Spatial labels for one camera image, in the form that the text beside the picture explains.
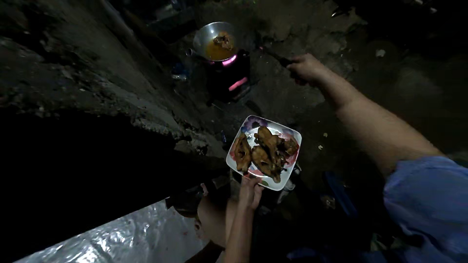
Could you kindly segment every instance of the stove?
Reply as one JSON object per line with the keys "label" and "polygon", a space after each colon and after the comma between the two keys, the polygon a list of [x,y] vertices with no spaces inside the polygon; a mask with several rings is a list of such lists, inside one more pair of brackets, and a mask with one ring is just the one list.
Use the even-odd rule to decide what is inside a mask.
{"label": "stove", "polygon": [[238,101],[250,90],[250,54],[245,50],[225,61],[207,61],[205,68],[212,96],[209,105],[215,99],[224,103]]}

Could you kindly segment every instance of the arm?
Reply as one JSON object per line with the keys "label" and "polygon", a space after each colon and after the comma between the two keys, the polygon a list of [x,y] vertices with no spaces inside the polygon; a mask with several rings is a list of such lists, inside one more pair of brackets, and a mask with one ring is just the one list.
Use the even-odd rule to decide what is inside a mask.
{"label": "arm", "polygon": [[293,59],[288,69],[316,84],[336,108],[336,115],[384,175],[399,160],[442,155],[423,135],[395,114],[366,98],[310,54]]}
{"label": "arm", "polygon": [[242,177],[239,204],[227,241],[225,263],[249,262],[254,212],[263,191],[263,187],[257,184],[261,181],[260,177],[250,180]]}

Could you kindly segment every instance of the hand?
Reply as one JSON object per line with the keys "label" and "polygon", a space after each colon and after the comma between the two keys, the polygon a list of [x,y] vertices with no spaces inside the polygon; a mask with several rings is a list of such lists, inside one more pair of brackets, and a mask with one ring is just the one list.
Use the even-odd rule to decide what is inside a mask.
{"label": "hand", "polygon": [[261,181],[262,179],[260,177],[248,179],[242,176],[238,209],[253,211],[258,207],[258,203],[262,197],[262,191],[264,190],[264,187],[258,185]]}
{"label": "hand", "polygon": [[311,54],[296,56],[291,59],[292,64],[286,68],[291,71],[291,77],[296,79],[296,83],[305,85],[315,82],[323,83],[331,71]]}

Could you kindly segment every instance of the wok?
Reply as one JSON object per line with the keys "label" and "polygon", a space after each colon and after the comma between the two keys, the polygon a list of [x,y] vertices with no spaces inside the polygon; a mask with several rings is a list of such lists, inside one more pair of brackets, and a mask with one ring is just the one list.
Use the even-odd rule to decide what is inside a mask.
{"label": "wok", "polygon": [[193,49],[188,49],[186,51],[187,56],[197,55],[203,57],[206,60],[214,62],[230,59],[231,57],[222,60],[211,60],[210,57],[206,54],[207,45],[212,42],[213,39],[217,37],[218,34],[222,31],[229,34],[231,37],[230,41],[234,45],[234,49],[238,50],[240,47],[239,41],[241,38],[239,37],[239,33],[236,28],[227,22],[213,22],[205,25],[196,32],[195,37],[193,38]]}

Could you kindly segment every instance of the wrist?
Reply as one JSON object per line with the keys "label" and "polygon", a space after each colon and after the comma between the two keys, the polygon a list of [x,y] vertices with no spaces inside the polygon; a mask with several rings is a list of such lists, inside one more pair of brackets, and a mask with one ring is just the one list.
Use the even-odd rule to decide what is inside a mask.
{"label": "wrist", "polygon": [[317,74],[319,77],[316,78],[317,84],[320,86],[327,86],[330,83],[334,82],[337,78],[340,78],[335,72],[332,70],[324,67],[320,72]]}
{"label": "wrist", "polygon": [[255,212],[255,209],[253,209],[250,205],[242,205],[241,203],[237,205],[237,214],[240,216],[243,216],[243,217],[253,216],[254,212]]}

